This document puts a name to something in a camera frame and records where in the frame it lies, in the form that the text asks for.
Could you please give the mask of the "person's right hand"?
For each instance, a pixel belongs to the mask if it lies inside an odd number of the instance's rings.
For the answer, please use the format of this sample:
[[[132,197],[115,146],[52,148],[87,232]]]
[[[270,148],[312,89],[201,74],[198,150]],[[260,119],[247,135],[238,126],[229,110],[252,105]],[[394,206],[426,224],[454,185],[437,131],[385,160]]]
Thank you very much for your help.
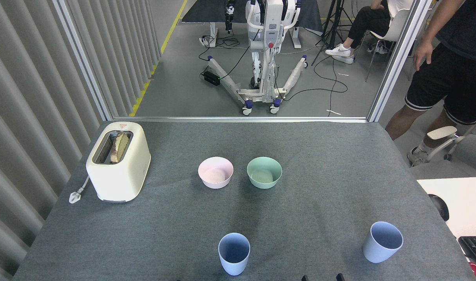
[[[420,44],[416,47],[414,53],[414,69],[415,71],[420,70],[420,66],[425,62],[429,65],[432,62],[432,53],[433,53],[432,39],[422,39]]]

